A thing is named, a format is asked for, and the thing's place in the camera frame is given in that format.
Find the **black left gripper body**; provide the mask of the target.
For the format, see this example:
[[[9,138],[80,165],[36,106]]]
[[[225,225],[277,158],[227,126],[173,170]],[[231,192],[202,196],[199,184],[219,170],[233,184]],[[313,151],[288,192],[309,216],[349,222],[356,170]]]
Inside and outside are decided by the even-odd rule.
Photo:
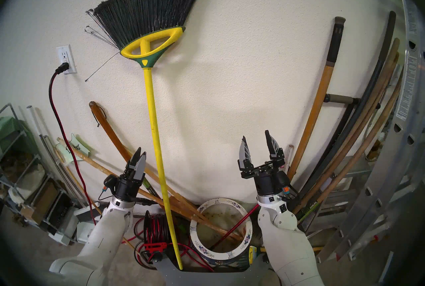
[[[136,174],[135,170],[125,169],[117,178],[115,198],[125,202],[137,202],[137,193],[143,182],[143,172]]]

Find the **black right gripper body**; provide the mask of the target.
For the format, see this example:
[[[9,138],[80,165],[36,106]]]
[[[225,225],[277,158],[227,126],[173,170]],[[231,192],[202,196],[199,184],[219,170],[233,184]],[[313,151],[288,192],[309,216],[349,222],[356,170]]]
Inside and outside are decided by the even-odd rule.
[[[249,160],[241,161],[241,177],[254,178],[259,196],[277,195],[282,191],[288,193],[289,178],[280,167],[284,160],[271,160],[258,167],[254,167]]]

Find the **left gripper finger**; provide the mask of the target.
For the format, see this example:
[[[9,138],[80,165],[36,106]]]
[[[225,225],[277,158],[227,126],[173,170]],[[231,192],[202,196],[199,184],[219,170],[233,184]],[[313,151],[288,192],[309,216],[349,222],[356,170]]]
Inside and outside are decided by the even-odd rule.
[[[131,157],[131,159],[129,160],[128,164],[127,164],[127,168],[130,171],[135,171],[137,169],[137,165],[139,163],[141,157],[141,147],[139,147],[136,152],[133,154],[133,156]]]
[[[134,182],[140,182],[142,183],[145,178],[145,165],[146,165],[146,153],[144,152],[141,154],[139,160],[136,163],[134,174],[133,174],[133,181]]]

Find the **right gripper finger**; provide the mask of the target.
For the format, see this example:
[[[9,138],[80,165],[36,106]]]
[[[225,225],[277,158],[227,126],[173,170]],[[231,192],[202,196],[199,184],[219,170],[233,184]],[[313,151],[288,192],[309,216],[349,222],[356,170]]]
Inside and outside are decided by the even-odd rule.
[[[270,135],[269,130],[265,130],[265,137],[270,160],[276,161],[276,163],[285,163],[284,151],[277,141]]]
[[[245,136],[242,137],[239,148],[238,165],[241,172],[251,172],[254,169]]]

